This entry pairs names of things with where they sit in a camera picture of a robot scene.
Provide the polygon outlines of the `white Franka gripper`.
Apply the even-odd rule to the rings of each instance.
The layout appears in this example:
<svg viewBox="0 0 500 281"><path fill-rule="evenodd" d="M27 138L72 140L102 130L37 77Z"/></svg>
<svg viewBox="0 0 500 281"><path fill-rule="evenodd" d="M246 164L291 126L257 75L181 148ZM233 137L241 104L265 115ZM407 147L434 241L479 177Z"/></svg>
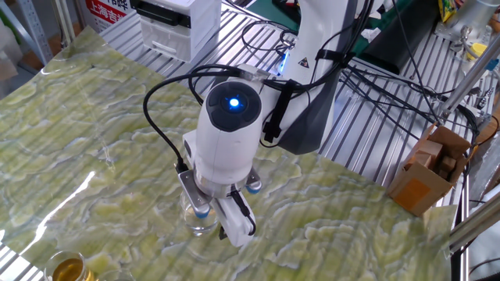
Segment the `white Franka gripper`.
<svg viewBox="0 0 500 281"><path fill-rule="evenodd" d="M219 239L235 247L247 244L256 231L255 216L241 191L257 191L256 148L247 148L236 132L218 131L203 140L193 130L183 141L191 168L181 173L181 185L195 216L215 212Z"/></svg>

